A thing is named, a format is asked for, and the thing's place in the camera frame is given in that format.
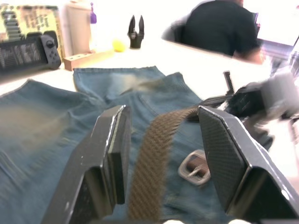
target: black shirt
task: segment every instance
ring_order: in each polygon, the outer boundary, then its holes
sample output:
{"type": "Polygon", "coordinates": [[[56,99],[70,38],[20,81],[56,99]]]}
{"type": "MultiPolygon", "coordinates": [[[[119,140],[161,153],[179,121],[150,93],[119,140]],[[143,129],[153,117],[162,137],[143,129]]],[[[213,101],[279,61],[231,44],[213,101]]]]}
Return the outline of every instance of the black shirt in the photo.
{"type": "Polygon", "coordinates": [[[259,47],[252,13],[229,1],[211,1],[195,8],[182,43],[229,56],[259,47]]]}

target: belt buckle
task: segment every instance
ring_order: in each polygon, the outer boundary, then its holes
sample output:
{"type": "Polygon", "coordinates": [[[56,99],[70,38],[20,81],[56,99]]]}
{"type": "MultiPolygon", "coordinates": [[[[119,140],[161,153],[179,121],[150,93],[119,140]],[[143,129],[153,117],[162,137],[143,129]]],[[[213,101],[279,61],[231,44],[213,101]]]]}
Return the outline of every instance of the belt buckle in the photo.
{"type": "Polygon", "coordinates": [[[210,170],[207,169],[207,163],[206,163],[206,156],[205,153],[201,150],[195,150],[194,152],[190,153],[182,162],[180,167],[178,168],[178,174],[186,179],[187,181],[191,182],[192,184],[195,184],[197,186],[200,186],[206,182],[208,182],[211,179],[210,170]],[[195,169],[191,171],[188,169],[188,164],[190,164],[191,161],[196,159],[196,157],[204,160],[202,164],[193,164],[195,165],[195,169]]]}

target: person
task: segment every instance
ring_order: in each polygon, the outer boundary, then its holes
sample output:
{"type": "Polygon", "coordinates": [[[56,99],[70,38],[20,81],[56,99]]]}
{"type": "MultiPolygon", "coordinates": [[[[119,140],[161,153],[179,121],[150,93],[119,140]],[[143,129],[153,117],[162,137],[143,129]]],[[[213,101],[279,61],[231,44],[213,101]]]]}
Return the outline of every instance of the person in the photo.
{"type": "Polygon", "coordinates": [[[197,6],[186,21],[186,45],[263,63],[253,14],[243,0],[214,0],[197,6]]]}

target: person's arm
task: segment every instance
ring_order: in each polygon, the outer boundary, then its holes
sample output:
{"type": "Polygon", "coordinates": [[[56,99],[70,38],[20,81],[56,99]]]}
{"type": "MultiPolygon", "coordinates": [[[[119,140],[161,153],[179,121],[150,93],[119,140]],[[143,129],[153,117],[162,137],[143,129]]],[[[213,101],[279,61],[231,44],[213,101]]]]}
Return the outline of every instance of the person's arm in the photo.
{"type": "Polygon", "coordinates": [[[257,42],[256,27],[252,14],[243,9],[236,18],[235,48],[239,58],[262,64],[263,55],[257,42]]]}

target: wooden block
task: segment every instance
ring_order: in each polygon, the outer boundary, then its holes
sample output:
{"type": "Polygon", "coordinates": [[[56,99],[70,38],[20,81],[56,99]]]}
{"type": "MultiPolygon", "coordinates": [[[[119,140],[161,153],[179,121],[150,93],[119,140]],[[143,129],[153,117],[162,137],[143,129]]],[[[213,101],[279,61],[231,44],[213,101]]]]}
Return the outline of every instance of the wooden block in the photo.
{"type": "Polygon", "coordinates": [[[75,68],[86,68],[89,65],[103,61],[113,55],[113,50],[73,55],[64,58],[64,67],[69,71],[73,71],[75,68]]]}

